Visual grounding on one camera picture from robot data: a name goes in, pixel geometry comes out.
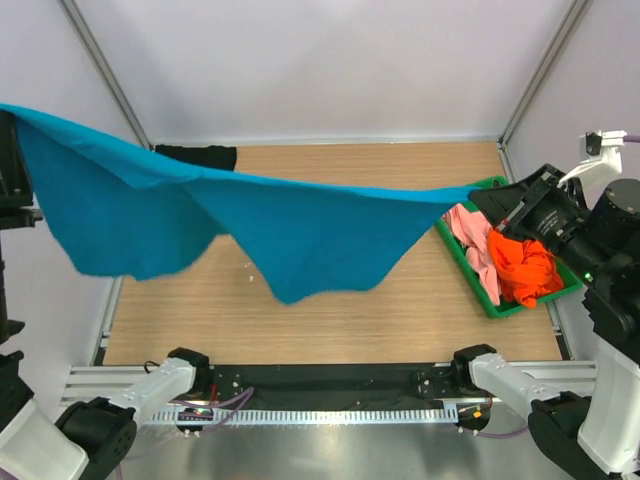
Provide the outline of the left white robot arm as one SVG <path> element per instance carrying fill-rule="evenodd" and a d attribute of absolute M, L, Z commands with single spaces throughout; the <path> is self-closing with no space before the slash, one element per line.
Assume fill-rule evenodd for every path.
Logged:
<path fill-rule="evenodd" d="M 15 117 L 1 113 L 1 231 L 33 228 L 43 215 L 18 142 Z M 52 422 L 19 375 L 22 351 L 1 354 L 1 479 L 107 479 L 139 426 L 185 395 L 212 386 L 208 356 L 177 348 L 154 371 L 109 398 L 78 401 Z"/>

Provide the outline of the blue t shirt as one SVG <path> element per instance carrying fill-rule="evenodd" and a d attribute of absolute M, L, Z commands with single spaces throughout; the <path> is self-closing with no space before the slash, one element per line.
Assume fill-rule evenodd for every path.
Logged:
<path fill-rule="evenodd" d="M 83 125 L 3 105 L 38 204 L 84 275 L 150 280 L 231 236 L 285 304 L 376 287 L 466 186 L 397 190 L 184 163 Z"/>

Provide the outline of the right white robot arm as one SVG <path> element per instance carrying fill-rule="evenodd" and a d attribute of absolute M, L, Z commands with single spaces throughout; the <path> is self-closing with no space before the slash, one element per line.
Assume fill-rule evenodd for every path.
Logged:
<path fill-rule="evenodd" d="M 572 356 L 592 348 L 592 392 L 547 386 L 486 344 L 454 353 L 450 382 L 464 396 L 498 397 L 572 478 L 627 479 L 639 474 L 639 182 L 609 182 L 589 208 L 580 181 L 561 175 L 544 165 L 469 198 L 499 233 L 539 241 L 582 282 L 590 340 L 572 334 L 567 317 L 560 324 Z"/>

